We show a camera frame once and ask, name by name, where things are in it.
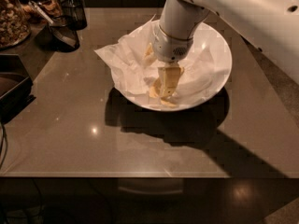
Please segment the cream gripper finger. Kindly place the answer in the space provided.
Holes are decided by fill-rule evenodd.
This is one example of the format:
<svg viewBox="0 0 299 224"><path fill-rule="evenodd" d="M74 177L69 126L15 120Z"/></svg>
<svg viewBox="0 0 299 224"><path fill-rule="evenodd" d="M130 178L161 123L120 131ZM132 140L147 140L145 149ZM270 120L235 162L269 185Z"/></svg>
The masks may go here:
<svg viewBox="0 0 299 224"><path fill-rule="evenodd" d="M175 92L183 72L184 69L177 63L167 63L164 67L158 68L159 80L161 82L160 97L170 97Z"/></svg>
<svg viewBox="0 0 299 224"><path fill-rule="evenodd" d="M143 65L144 66L150 66L152 65L154 62L156 61L156 56L155 56L155 53L153 51L153 47L152 47L152 44L149 43L147 45L147 48L145 50L145 53L144 53L144 57L143 57Z"/></svg>

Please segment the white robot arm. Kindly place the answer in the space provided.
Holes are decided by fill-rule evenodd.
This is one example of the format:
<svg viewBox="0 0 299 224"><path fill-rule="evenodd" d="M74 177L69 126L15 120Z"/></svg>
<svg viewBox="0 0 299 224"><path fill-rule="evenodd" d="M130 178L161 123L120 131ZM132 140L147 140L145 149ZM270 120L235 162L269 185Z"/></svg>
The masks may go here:
<svg viewBox="0 0 299 224"><path fill-rule="evenodd" d="M299 0L166 0L152 35L155 58L186 58L196 28L212 12L299 83Z"/></svg>

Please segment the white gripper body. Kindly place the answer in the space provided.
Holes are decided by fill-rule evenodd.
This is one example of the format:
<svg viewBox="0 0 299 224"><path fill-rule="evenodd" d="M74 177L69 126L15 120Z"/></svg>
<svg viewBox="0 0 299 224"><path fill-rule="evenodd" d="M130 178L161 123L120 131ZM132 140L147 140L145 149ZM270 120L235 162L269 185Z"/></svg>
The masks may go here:
<svg viewBox="0 0 299 224"><path fill-rule="evenodd" d="M153 28L152 48L161 62L177 63L185 59L192 43L193 39L181 40L167 35L159 25Z"/></svg>

